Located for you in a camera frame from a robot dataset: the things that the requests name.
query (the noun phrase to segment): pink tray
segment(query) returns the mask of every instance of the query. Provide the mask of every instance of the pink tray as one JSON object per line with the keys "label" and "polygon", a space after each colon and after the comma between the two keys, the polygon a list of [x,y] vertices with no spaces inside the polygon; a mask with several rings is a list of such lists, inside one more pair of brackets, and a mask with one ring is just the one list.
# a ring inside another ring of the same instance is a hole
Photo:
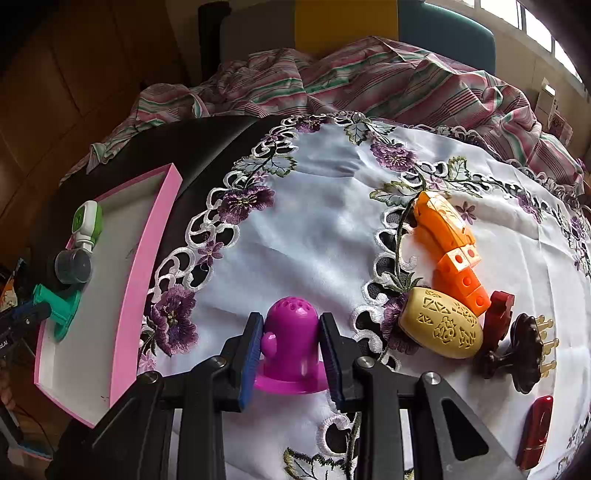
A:
{"label": "pink tray", "polygon": [[88,426],[96,425],[135,381],[150,277],[181,182],[169,164],[96,199],[103,209],[103,232],[76,316],[61,342],[53,336],[53,322],[41,325],[35,385]]}

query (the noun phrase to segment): purple plastic toy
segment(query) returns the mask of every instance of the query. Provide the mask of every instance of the purple plastic toy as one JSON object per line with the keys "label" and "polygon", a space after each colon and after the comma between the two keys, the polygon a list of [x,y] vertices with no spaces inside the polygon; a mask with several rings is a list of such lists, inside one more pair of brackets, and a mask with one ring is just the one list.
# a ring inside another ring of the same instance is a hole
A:
{"label": "purple plastic toy", "polygon": [[286,297],[267,313],[255,387],[269,393],[298,395],[326,390],[324,364],[318,361],[319,320],[304,299]]}

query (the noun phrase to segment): red usb flash drive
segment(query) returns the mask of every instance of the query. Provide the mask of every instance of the red usb flash drive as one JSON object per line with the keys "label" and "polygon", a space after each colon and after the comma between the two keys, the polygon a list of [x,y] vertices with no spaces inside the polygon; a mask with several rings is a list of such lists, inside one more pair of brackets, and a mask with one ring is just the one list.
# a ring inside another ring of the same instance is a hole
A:
{"label": "red usb flash drive", "polygon": [[538,398],[530,407],[521,435],[519,453],[515,460],[522,470],[535,467],[542,458],[550,429],[553,403],[554,399],[549,395]]}

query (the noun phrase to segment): white embroidered tablecloth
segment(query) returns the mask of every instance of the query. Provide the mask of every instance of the white embroidered tablecloth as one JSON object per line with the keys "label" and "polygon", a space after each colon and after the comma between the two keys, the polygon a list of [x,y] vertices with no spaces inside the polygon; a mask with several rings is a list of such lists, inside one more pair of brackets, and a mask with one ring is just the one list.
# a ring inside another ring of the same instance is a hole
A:
{"label": "white embroidered tablecloth", "polygon": [[[187,244],[156,271],[138,372],[188,371],[240,335],[250,312],[264,315],[282,297],[303,297],[396,370],[442,374],[513,458],[530,405],[553,395],[546,450],[530,478],[554,478],[589,424],[589,225],[551,180],[491,154],[462,128],[394,127],[350,112],[284,119],[237,159],[207,205],[195,205]],[[471,224],[482,257],[475,273],[489,294],[514,294],[514,318],[525,312],[556,321],[548,339],[560,339],[557,368],[529,394],[516,392],[510,375],[484,380],[470,360],[417,349],[397,329],[396,290],[419,277],[429,285],[438,260],[409,224],[399,225],[422,189],[443,192]],[[390,273],[397,254],[402,277]],[[355,464],[345,453],[353,418],[336,412],[326,392],[255,390],[244,413],[223,419],[229,480],[336,480]],[[177,415],[173,454],[179,427]],[[173,456],[171,477],[175,463]],[[405,468],[410,476],[409,452]]]}

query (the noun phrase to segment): pink striped cloth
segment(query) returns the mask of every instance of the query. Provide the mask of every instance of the pink striped cloth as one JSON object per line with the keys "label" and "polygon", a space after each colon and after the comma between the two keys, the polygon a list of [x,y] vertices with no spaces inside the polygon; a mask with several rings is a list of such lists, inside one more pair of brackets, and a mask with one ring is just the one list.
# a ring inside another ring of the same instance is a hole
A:
{"label": "pink striped cloth", "polygon": [[484,71],[411,45],[368,37],[321,59],[293,49],[220,66],[194,88],[157,84],[130,116],[65,178],[107,163],[138,132],[210,115],[298,115],[359,111],[406,125],[473,129],[505,160],[582,193],[582,169],[542,132],[525,95]]}

